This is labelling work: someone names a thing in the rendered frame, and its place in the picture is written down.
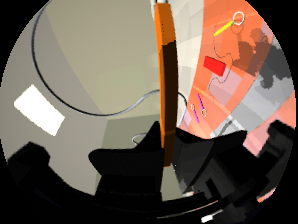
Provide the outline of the red rectangular block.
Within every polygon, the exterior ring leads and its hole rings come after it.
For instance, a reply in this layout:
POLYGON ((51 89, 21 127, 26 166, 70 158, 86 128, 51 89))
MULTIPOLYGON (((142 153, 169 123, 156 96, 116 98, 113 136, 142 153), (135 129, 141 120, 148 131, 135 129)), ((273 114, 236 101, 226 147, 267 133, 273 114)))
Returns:
POLYGON ((210 71, 216 72, 217 76, 223 76, 226 64, 221 63, 220 60, 213 59, 213 57, 205 56, 204 67, 210 69, 210 71))

